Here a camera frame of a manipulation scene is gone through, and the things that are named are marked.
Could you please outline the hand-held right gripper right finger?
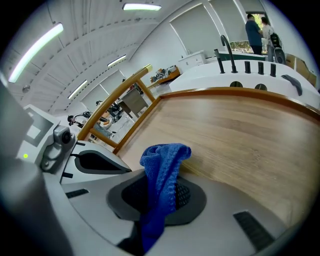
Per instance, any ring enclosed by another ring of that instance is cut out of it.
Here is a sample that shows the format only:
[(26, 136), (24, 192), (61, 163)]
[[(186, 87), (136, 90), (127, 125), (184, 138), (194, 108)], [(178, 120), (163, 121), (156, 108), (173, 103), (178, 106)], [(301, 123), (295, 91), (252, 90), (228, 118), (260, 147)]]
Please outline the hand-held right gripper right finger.
[(247, 212), (275, 240), (287, 226), (268, 208), (234, 186), (192, 174), (182, 178), (201, 187), (203, 211), (191, 223), (168, 226), (150, 249), (151, 256), (251, 256), (256, 248), (235, 214)]

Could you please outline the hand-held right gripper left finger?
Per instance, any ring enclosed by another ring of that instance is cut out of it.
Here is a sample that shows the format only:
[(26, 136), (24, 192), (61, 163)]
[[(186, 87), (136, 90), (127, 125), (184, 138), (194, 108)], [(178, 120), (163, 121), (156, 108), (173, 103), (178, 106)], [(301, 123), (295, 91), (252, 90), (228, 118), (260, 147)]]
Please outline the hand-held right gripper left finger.
[(44, 174), (45, 188), (66, 239), (70, 256), (142, 256), (140, 228), (134, 221), (120, 219), (108, 205), (108, 193), (122, 182), (140, 178), (143, 170), (109, 178), (60, 184)]

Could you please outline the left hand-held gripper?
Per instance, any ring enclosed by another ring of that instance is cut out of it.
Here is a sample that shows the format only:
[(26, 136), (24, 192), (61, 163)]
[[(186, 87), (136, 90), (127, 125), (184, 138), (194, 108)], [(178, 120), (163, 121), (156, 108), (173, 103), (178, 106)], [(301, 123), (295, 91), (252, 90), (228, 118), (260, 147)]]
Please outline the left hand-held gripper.
[[(126, 174), (132, 170), (111, 151), (100, 144), (77, 141), (74, 133), (60, 120), (34, 105), (27, 105), (24, 111), (33, 123), (27, 131), (17, 156), (37, 165), (43, 172), (62, 174), (61, 184), (94, 181)], [(80, 155), (85, 151), (100, 153), (108, 160), (80, 160), (71, 154)]]

